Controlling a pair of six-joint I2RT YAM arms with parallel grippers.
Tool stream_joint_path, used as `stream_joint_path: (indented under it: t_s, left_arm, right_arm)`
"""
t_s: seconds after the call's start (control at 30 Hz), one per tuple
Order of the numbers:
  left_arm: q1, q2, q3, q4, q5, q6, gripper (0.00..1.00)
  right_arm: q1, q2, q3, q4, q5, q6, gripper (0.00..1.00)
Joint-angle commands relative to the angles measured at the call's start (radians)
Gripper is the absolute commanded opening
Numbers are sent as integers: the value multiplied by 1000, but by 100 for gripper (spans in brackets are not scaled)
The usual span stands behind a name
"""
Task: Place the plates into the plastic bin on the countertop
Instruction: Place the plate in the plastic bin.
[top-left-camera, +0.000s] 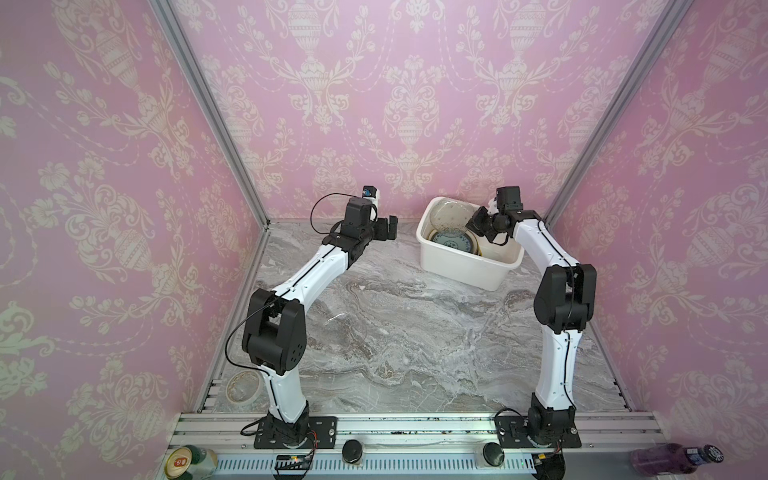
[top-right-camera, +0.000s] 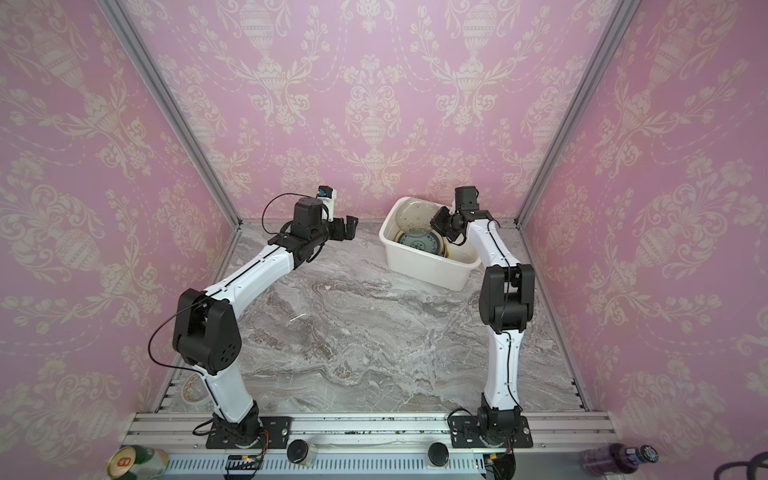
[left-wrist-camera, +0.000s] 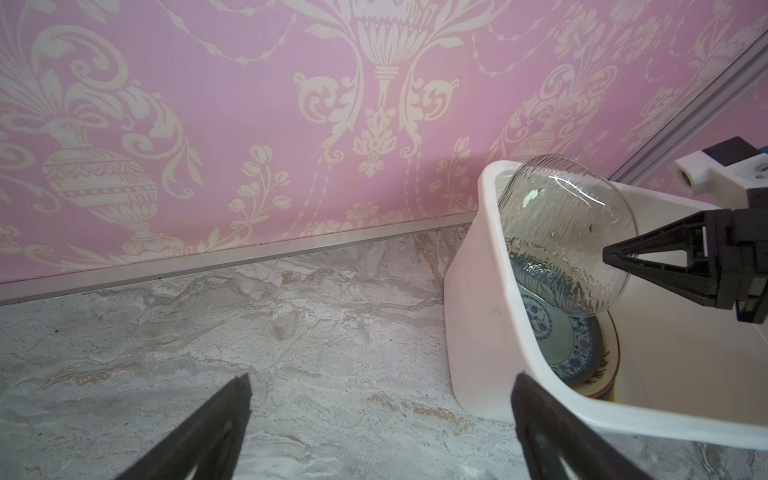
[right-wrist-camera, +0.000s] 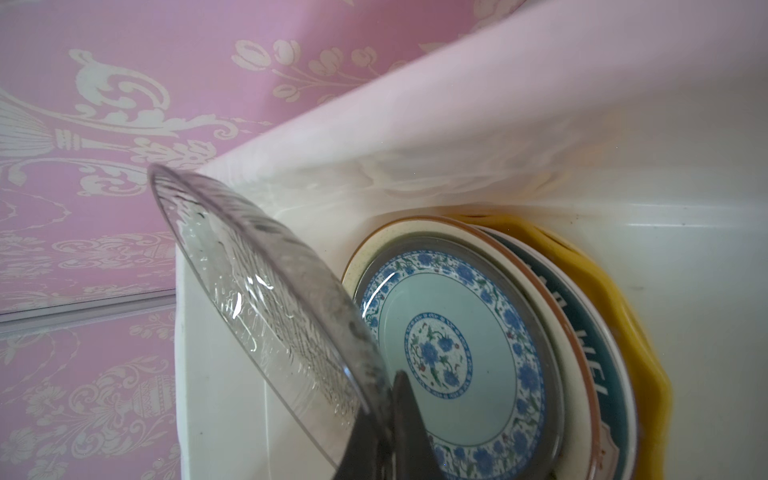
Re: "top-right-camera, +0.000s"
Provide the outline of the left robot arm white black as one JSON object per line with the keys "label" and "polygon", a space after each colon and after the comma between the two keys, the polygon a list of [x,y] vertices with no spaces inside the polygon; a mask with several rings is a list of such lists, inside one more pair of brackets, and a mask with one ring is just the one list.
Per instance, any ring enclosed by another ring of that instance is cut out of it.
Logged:
{"label": "left robot arm white black", "polygon": [[203,290],[190,288],[181,294],[172,346],[202,377],[216,421],[251,430],[260,425],[257,402],[239,366],[241,315],[274,283],[313,261],[327,242],[354,239],[358,223],[354,216],[311,223],[295,219],[231,275]]}

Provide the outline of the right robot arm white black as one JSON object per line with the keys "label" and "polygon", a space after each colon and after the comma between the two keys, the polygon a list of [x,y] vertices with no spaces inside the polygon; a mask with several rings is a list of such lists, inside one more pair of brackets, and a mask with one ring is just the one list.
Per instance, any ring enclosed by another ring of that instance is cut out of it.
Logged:
{"label": "right robot arm white black", "polygon": [[451,241],[470,243],[484,267],[478,308],[489,329],[489,364],[476,418],[483,435],[509,435],[518,429],[523,412],[519,356],[535,310],[535,270],[512,254],[498,222],[474,200],[440,208],[431,226]]}

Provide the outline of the small blue patterned plate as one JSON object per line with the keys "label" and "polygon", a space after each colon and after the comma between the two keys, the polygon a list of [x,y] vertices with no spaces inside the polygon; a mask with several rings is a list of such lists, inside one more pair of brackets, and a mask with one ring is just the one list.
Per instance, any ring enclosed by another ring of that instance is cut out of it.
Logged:
{"label": "small blue patterned plate", "polygon": [[434,230],[430,231],[400,231],[395,241],[404,247],[440,257],[446,256],[444,238]]}

